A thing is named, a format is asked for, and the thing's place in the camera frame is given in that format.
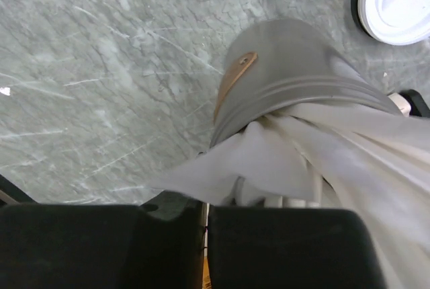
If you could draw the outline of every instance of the white marble vein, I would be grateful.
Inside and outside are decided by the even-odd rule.
[[[376,87],[430,101],[429,43],[377,43],[349,0],[0,0],[0,14],[0,173],[39,202],[157,194],[145,180],[206,150],[226,49],[264,19],[303,19]]]

